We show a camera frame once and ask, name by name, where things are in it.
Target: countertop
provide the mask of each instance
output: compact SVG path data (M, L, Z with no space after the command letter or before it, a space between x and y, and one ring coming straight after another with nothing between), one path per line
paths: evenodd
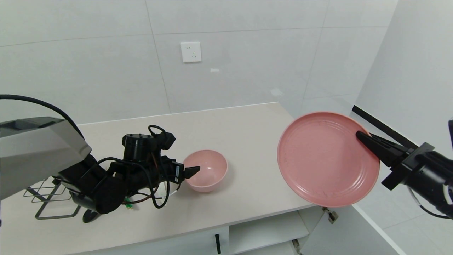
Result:
M121 138L148 133L148 125L155 124L176 137L163 155L182 162L194 151L216 150L228 160L229 172L211 193L195 192L183 183L163 209L151 201L138 204L137 210L121 206L88 224L82 223L84 208L73 218L36 220L40 203L17 193L1 202L1 254L89 252L310 207L288 187L277 164L279 138L292 120L280 104L267 103L80 125L98 160L122 158Z

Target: white cabinet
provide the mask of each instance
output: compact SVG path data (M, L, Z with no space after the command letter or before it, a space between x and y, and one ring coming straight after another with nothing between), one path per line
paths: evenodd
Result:
M405 255L359 207L332 208L331 211L338 214L333 224L328 220L328 213L314 206L91 255L295 255L292 240L296 239L304 255Z
M126 245L91 252L91 255L229 255L228 226L162 241Z
M358 206L333 208L339 217L331 224L324 214L302 246L304 255L405 255Z

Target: open shelf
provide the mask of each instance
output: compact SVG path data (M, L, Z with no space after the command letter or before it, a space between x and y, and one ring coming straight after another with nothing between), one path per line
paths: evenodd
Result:
M257 250L251 250L239 255L294 255L294 248L291 241L264 247Z
M308 235L299 214L284 213L230 226L231 255L284 243Z

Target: dish rack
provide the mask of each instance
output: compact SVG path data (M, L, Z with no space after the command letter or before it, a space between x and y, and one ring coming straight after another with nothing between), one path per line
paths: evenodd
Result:
M33 187L27 187L23 194L23 197L33 197L32 203L42 203L39 210L34 216L37 220L52 220L52 219L62 219L62 218L71 218L77 215L80 210L80 206L77 206L72 214L68 215L56 215L56 216L41 216L42 212L49 203L59 202L59 201L68 201L72 198L72 194L65 186L59 184L49 183L49 179L46 178L38 183L34 184Z

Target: wall socket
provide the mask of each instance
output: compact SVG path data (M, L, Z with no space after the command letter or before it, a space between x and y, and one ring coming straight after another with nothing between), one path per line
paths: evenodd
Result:
M181 43L181 53L183 54L183 62L200 62L201 61L201 46L200 42Z

